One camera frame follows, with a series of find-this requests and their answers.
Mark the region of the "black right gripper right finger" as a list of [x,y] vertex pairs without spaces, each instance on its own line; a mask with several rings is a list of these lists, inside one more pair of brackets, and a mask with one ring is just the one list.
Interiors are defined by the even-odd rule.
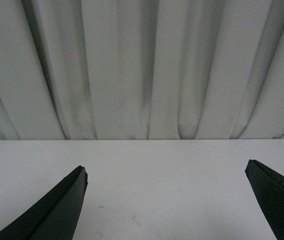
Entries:
[[254,159],[245,173],[276,239],[284,240],[284,176]]

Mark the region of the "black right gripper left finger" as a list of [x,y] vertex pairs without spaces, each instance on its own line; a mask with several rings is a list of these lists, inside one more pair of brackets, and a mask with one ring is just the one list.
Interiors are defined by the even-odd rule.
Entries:
[[80,165],[1,230],[0,240],[71,240],[87,186],[88,174]]

